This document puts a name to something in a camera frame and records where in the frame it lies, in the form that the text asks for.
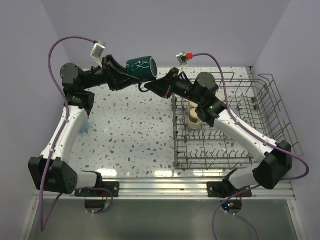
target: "purple cable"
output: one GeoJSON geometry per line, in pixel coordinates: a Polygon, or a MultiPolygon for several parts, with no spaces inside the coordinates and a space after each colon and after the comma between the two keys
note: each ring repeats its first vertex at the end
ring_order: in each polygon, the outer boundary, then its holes
{"type": "MultiPolygon", "coordinates": [[[[81,39],[81,40],[86,40],[86,41],[89,41],[91,43],[95,43],[94,40],[91,40],[89,38],[86,38],[86,37],[81,37],[81,36],[68,36],[68,37],[64,37],[64,38],[61,38],[60,40],[56,41],[50,51],[49,51],[49,55],[48,55],[48,68],[49,68],[49,72],[50,72],[50,76],[53,80],[53,83],[55,84],[56,88],[59,90],[62,98],[63,98],[63,101],[64,101],[64,105],[65,105],[65,108],[66,108],[66,118],[68,119],[69,118],[69,104],[68,104],[68,101],[65,97],[65,94],[64,92],[62,91],[62,89],[59,87],[59,84],[52,72],[52,67],[51,67],[51,55],[52,55],[52,52],[53,50],[55,49],[55,47],[61,43],[62,41],[64,40],[67,40],[67,39],[81,39]]],[[[59,129],[57,135],[55,136],[54,140],[53,140],[53,143],[52,143],[52,149],[54,150],[55,147],[56,147],[56,144],[57,144],[57,141],[59,140],[59,137],[62,133],[62,131],[64,130],[65,126],[66,126],[67,122],[64,121],[63,124],[61,125],[61,128],[59,129]]],[[[49,165],[50,165],[50,161],[51,161],[51,158],[52,158],[52,155],[53,155],[53,152],[50,152],[49,153],[49,156],[48,156],[48,159],[46,161],[46,164],[45,164],[45,167],[44,167],[44,171],[43,171],[43,175],[42,175],[42,179],[41,179],[41,184],[40,184],[40,193],[39,193],[39,215],[40,215],[40,229],[41,229],[41,232],[43,232],[47,226],[47,223],[48,223],[48,220],[49,220],[49,217],[58,201],[58,199],[61,197],[62,193],[60,193],[56,199],[54,200],[50,210],[49,210],[49,213],[44,221],[44,188],[45,188],[45,181],[46,181],[46,176],[47,176],[47,173],[48,173],[48,169],[49,169],[49,165]]]]}
{"type": "MultiPolygon", "coordinates": [[[[224,78],[224,74],[223,74],[222,68],[221,68],[219,62],[217,61],[217,59],[216,59],[214,56],[212,56],[211,54],[209,54],[209,53],[197,53],[197,54],[193,54],[192,56],[193,56],[193,57],[208,56],[208,57],[210,57],[210,58],[215,62],[216,66],[217,66],[218,69],[219,69],[220,75],[221,75],[221,80],[222,80],[222,84],[223,84],[223,91],[224,91],[224,96],[225,96],[226,109],[227,109],[230,117],[236,122],[237,119],[236,119],[236,117],[232,114],[231,108],[230,108],[230,106],[229,106],[228,94],[227,94],[227,87],[226,87],[226,81],[225,81],[225,78],[224,78]]],[[[254,132],[251,132],[251,131],[250,131],[249,129],[247,129],[243,124],[241,124],[241,123],[239,122],[238,125],[239,125],[243,130],[245,130],[248,134],[250,134],[251,136],[253,136],[255,139],[259,140],[259,141],[262,142],[262,143],[265,143],[265,141],[264,141],[261,137],[259,137],[258,135],[256,135],[254,132]]],[[[280,147],[274,146],[274,145],[272,145],[272,144],[270,144],[270,143],[268,143],[268,142],[266,142],[265,144],[266,144],[267,146],[273,148],[273,149],[276,149],[277,151],[280,151],[280,152],[282,152],[282,153],[284,153],[284,154],[287,154],[287,155],[289,155],[289,156],[291,156],[291,157],[299,160],[299,161],[305,166],[305,173],[304,173],[304,174],[299,175],[299,176],[296,176],[296,177],[283,178],[283,179],[282,179],[283,181],[292,181],[292,180],[302,179],[302,178],[304,178],[305,176],[307,176],[307,175],[309,174],[310,168],[309,168],[308,164],[307,164],[301,157],[293,154],[292,152],[283,150],[283,149],[280,148],[280,147]]],[[[253,189],[256,189],[256,188],[258,188],[258,187],[260,187],[260,185],[256,185],[256,186],[251,187],[251,188],[249,188],[249,189],[240,191],[240,192],[234,194],[233,196],[227,198],[226,200],[224,200],[224,201],[216,208],[216,210],[215,210],[215,212],[214,212],[214,214],[213,214],[213,217],[212,217],[212,232],[213,232],[214,238],[215,238],[216,240],[218,240],[218,238],[217,238],[217,234],[216,234],[216,230],[215,230],[215,218],[216,218],[216,215],[217,215],[217,212],[218,212],[220,206],[222,206],[224,203],[226,203],[226,202],[229,201],[230,199],[235,198],[235,197],[237,197],[237,196],[240,196],[240,195],[242,195],[242,194],[244,194],[244,193],[246,193],[246,192],[248,192],[248,191],[251,191],[251,190],[253,190],[253,189]]],[[[255,228],[248,220],[246,220],[244,217],[238,216],[238,215],[236,215],[236,216],[239,217],[239,218],[241,218],[241,219],[244,220],[245,222],[247,222],[247,223],[252,227],[252,229],[254,230],[255,234],[257,235],[257,239],[259,240],[260,238],[259,238],[259,235],[258,235],[258,232],[257,232],[256,228],[255,228]]]]}

